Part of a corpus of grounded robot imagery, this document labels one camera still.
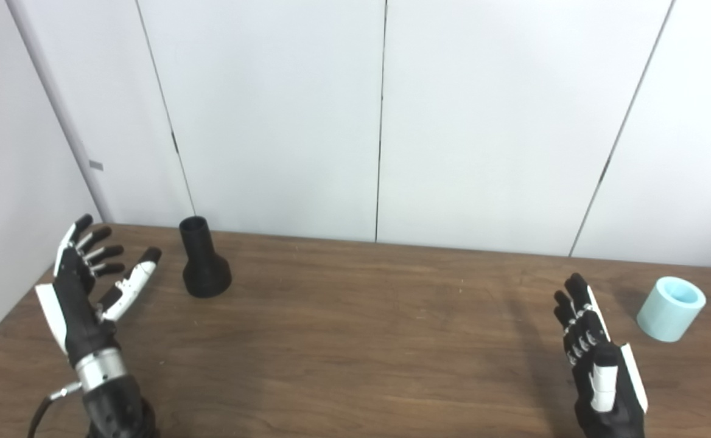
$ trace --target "white wall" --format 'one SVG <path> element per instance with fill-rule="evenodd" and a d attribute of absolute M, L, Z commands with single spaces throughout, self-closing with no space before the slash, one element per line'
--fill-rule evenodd
<path fill-rule="evenodd" d="M 177 226 L 192 214 L 133 1 L 7 0 L 105 221 Z M 91 169 L 88 160 L 103 164 Z"/>
<path fill-rule="evenodd" d="M 378 241 L 566 256 L 669 0 L 390 0 Z"/>
<path fill-rule="evenodd" d="M 0 2 L 0 321 L 71 223 L 97 216 L 7 5 Z"/>
<path fill-rule="evenodd" d="M 384 0 L 139 5 L 213 229 L 374 239 Z"/>
<path fill-rule="evenodd" d="M 711 1 L 676 1 L 573 255 L 711 266 Z"/>

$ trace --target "table surface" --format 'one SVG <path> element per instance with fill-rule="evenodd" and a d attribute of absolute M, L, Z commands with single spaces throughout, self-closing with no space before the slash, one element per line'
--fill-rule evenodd
<path fill-rule="evenodd" d="M 552 312 L 575 271 L 614 341 L 634 346 L 647 436 L 711 437 L 709 268 L 214 233 L 234 282 L 194 299 L 177 230 L 113 228 L 129 266 L 147 246 L 164 252 L 118 332 L 163 438 L 582 436 Z M 675 344 L 634 322 L 664 275 L 708 296 Z M 0 437 L 24 436 L 41 397 L 73 379 L 27 294 L 0 324 Z M 77 396 L 53 405 L 38 435 L 85 430 Z"/>

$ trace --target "light blue cylinder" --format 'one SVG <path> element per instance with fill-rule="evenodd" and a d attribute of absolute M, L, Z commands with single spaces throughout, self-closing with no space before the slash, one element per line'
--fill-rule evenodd
<path fill-rule="evenodd" d="M 706 303 L 704 293 L 689 281 L 661 277 L 637 314 L 637 324 L 652 338 L 675 342 Z"/>

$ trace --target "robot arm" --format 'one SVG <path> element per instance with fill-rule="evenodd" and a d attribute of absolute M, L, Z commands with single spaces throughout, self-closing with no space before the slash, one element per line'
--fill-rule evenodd
<path fill-rule="evenodd" d="M 142 400 L 136 380 L 125 368 L 114 338 L 114 323 L 139 296 L 161 258 L 161 251 L 147 249 L 136 266 L 93 306 L 88 296 L 95 279 L 124 270 L 122 264 L 104 260 L 124 249 L 107 246 L 91 252 L 97 242 L 111 234 L 110 228 L 104 227 L 80 239 L 92 222 L 93 218 L 85 215 L 69 228 L 58 246 L 53 269 L 55 280 L 36 286 L 36 294 L 52 335 L 77 372 L 78 381 L 74 385 L 83 391 L 85 410 L 91 419 L 90 438 L 153 436 L 152 409 Z M 72 388 L 67 386 L 65 394 Z M 49 405 L 54 398 L 47 396 L 47 400 Z"/>
<path fill-rule="evenodd" d="M 578 389 L 575 414 L 587 438 L 645 438 L 648 397 L 631 346 L 616 346 L 591 287 L 580 274 L 555 294 L 564 351 Z"/>

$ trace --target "black cylinder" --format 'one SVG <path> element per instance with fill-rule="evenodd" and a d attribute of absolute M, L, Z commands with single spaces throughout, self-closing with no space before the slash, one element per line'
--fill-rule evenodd
<path fill-rule="evenodd" d="M 180 222 L 188 264 L 183 269 L 183 280 L 188 293 L 194 297 L 214 297 L 231 285 L 231 269 L 222 256 L 214 252 L 212 235 L 207 220 L 191 216 Z"/>

